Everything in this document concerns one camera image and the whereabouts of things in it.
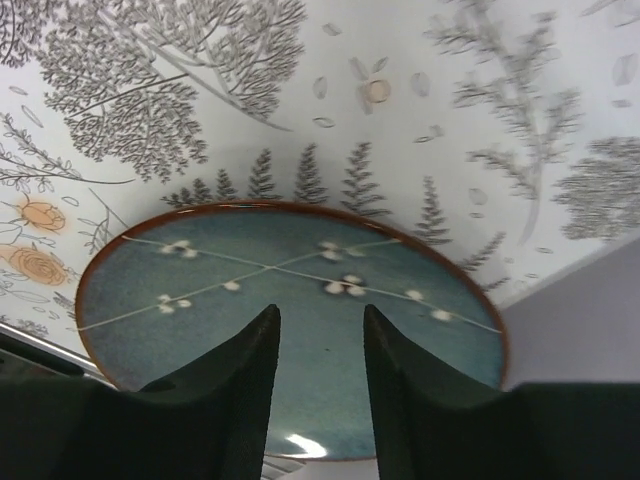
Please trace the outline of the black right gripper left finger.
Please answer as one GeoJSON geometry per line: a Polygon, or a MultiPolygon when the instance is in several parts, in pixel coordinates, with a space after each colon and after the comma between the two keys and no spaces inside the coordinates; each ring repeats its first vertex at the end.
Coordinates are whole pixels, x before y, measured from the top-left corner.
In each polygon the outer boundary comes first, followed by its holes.
{"type": "Polygon", "coordinates": [[[258,479],[280,311],[124,392],[72,376],[1,382],[4,479],[258,479]]]}

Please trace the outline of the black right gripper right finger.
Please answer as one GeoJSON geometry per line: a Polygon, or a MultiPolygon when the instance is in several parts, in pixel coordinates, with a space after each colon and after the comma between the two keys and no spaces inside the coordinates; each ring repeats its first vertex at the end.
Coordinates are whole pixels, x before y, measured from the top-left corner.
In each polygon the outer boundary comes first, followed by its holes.
{"type": "Polygon", "coordinates": [[[363,333],[380,478],[638,478],[638,384],[502,392],[418,346],[373,305],[363,333]]]}

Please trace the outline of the grey blue plate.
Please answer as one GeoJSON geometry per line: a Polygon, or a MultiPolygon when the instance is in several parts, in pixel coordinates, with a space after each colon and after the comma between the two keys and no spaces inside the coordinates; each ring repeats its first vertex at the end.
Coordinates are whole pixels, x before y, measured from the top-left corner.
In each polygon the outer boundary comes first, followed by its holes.
{"type": "Polygon", "coordinates": [[[373,456],[367,305],[491,387],[508,357],[499,314],[454,263],[374,221],[287,202],[212,204],[142,222],[91,260],[75,304],[85,350],[122,390],[180,368],[277,306],[266,451],[282,458],[373,456]]]}

